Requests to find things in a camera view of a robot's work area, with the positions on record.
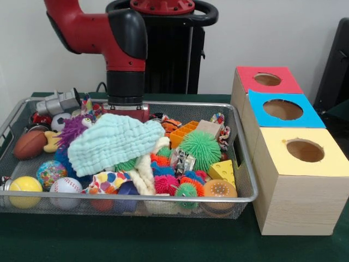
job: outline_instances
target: white wall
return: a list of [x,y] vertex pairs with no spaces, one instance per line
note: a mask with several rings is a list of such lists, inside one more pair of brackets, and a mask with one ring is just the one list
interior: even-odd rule
[[[110,0],[80,0],[103,12]],[[206,28],[199,93],[230,94],[238,66],[288,66],[313,100],[348,0],[208,0],[220,11]],[[93,91],[105,80],[99,55],[73,55],[56,37],[42,0],[5,0],[0,8],[1,118],[33,91]]]

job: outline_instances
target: cable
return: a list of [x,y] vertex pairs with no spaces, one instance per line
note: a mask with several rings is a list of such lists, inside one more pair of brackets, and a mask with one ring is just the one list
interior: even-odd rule
[[104,86],[104,90],[107,93],[107,86],[105,85],[104,82],[101,82],[101,83],[98,84],[97,89],[96,89],[96,93],[99,92],[99,89],[100,89],[101,86]]

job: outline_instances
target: green spiky ball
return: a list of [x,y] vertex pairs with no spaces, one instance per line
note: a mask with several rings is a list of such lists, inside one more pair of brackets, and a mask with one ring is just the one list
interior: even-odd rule
[[114,166],[114,172],[121,172],[121,171],[130,171],[133,169],[136,165],[136,160],[137,158],[128,160],[127,162],[124,163],[119,163]]
[[196,158],[194,170],[208,172],[209,167],[219,162],[220,147],[212,134],[194,130],[187,134],[179,148]]
[[169,149],[167,146],[164,146],[159,150],[157,156],[170,158],[171,152],[171,149]]
[[[197,197],[197,191],[193,184],[183,183],[181,184],[177,191],[177,197]],[[196,202],[178,202],[178,204],[184,209],[195,209],[197,208]]]

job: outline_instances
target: yellow cheese toy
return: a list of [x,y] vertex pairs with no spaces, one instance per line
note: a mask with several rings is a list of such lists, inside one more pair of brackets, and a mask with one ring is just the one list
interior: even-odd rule
[[60,141],[61,138],[55,138],[55,136],[58,136],[61,134],[61,132],[55,133],[52,131],[46,131],[45,136],[47,138],[47,145],[44,146],[44,151],[46,153],[55,153],[58,149],[57,142]]
[[212,164],[208,170],[208,175],[212,179],[222,179],[235,186],[233,162],[231,160]]

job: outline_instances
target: wooden box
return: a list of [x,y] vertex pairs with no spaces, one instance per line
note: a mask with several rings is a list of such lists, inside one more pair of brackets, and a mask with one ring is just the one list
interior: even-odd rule
[[260,127],[325,128],[303,94],[258,93],[250,90],[241,120],[251,159]]
[[349,194],[349,162],[326,129],[261,127],[253,166],[262,235],[331,235]]
[[231,104],[237,108],[240,117],[249,90],[262,93],[303,93],[287,67],[237,67]]

